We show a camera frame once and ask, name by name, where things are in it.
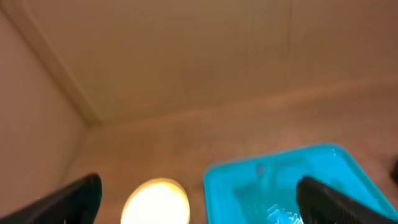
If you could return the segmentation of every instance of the blue plastic tray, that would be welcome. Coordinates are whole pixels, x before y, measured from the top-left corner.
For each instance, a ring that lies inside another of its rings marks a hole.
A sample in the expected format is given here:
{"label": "blue plastic tray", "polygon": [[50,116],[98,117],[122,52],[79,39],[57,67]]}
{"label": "blue plastic tray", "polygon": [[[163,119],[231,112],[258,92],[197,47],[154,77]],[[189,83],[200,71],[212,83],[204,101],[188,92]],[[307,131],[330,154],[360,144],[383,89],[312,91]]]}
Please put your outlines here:
{"label": "blue plastic tray", "polygon": [[345,150],[319,144],[209,169],[205,176],[208,223],[301,223],[295,188],[304,175],[398,220],[394,207]]}

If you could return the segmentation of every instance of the blue bin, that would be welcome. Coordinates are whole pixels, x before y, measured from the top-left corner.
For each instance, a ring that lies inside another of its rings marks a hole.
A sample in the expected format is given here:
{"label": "blue bin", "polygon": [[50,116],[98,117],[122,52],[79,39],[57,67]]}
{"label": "blue bin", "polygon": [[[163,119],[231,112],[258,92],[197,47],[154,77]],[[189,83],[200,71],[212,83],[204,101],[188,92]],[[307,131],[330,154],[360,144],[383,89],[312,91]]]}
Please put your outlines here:
{"label": "blue bin", "polygon": [[295,188],[304,175],[398,220],[394,207],[344,149],[318,144],[210,168],[205,175],[208,223],[301,223]]}

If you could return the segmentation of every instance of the blue tray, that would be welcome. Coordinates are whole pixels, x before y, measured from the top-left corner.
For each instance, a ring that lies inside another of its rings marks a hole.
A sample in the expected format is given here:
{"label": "blue tray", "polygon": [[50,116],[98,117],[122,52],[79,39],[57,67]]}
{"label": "blue tray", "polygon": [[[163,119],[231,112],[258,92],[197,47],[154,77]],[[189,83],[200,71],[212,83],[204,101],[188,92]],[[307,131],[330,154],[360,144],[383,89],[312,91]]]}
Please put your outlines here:
{"label": "blue tray", "polygon": [[210,168],[205,176],[208,223],[301,223],[295,188],[304,175],[398,220],[394,207],[345,150],[319,144]]}

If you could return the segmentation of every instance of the brown surface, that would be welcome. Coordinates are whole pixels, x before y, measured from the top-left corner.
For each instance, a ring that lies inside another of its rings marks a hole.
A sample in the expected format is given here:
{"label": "brown surface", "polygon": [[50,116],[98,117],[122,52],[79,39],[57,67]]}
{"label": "brown surface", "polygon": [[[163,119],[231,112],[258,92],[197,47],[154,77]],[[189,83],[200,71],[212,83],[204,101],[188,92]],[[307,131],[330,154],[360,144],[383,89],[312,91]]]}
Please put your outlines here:
{"label": "brown surface", "polygon": [[396,0],[0,0],[93,124],[398,71]]}
{"label": "brown surface", "polygon": [[0,217],[58,187],[87,128],[0,12]]}
{"label": "brown surface", "polygon": [[352,83],[95,129],[65,181],[98,172],[104,192],[96,223],[119,223],[138,185],[175,179],[187,191],[191,223],[206,223],[203,175],[210,164],[331,141],[398,206],[398,187],[388,177],[397,136],[397,85]]}

